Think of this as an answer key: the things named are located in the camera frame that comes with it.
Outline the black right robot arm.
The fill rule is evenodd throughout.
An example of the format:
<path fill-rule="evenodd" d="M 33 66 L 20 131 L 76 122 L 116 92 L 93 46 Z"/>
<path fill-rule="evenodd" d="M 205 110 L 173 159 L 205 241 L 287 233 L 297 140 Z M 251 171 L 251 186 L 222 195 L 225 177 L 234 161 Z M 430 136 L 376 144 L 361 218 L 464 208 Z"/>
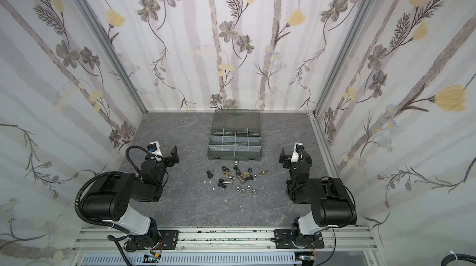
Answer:
<path fill-rule="evenodd" d="M 297 217 L 288 230 L 275 230 L 277 249 L 322 249 L 322 232 L 328 229 L 355 225 L 355 200 L 341 179 L 323 176 L 311 178 L 312 158 L 301 143 L 293 153 L 280 154 L 279 163 L 289 171 L 286 195 L 294 204 L 309 205 L 311 211 Z"/>

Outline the brass wing nuts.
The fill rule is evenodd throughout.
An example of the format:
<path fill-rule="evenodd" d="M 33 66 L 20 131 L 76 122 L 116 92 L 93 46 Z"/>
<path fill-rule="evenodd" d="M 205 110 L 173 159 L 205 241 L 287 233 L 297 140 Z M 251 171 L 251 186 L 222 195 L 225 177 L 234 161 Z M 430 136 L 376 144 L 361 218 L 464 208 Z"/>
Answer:
<path fill-rule="evenodd" d="M 241 173 L 241 174 L 237 175 L 237 178 L 240 180 L 241 183 L 244 184 L 247 181 L 257 179 L 259 176 L 264 176 L 267 173 L 268 173 L 268 170 L 260 171 L 257 174 L 245 172 L 245 173 Z"/>

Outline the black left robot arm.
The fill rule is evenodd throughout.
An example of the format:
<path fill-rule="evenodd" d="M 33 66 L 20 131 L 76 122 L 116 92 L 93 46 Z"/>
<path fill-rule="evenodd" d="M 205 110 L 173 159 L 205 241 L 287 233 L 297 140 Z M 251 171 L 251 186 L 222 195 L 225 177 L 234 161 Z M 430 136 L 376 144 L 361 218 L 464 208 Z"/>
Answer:
<path fill-rule="evenodd" d="M 129 146 L 125 151 L 134 173 L 108 171 L 89 179 L 74 200 L 77 216 L 85 223 L 119 230 L 122 237 L 109 236 L 120 252 L 174 250 L 177 230 L 160 230 L 154 218 L 144 216 L 130 201 L 157 203 L 169 180 L 168 168 L 179 163 L 177 147 L 162 154 L 160 144 Z"/>

